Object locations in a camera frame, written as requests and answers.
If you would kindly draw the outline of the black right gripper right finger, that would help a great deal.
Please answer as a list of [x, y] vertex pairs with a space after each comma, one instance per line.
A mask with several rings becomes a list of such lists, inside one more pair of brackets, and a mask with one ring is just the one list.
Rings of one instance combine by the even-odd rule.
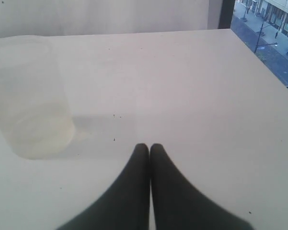
[[178, 170], [163, 145], [150, 148], [151, 191], [158, 230], [251, 230], [197, 190]]

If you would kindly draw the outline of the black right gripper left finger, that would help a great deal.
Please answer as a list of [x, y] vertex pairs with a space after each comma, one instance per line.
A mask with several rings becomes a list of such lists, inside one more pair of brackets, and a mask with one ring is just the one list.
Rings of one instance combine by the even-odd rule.
[[111, 186], [61, 230], [147, 230], [150, 212], [150, 159], [146, 144], [137, 144]]

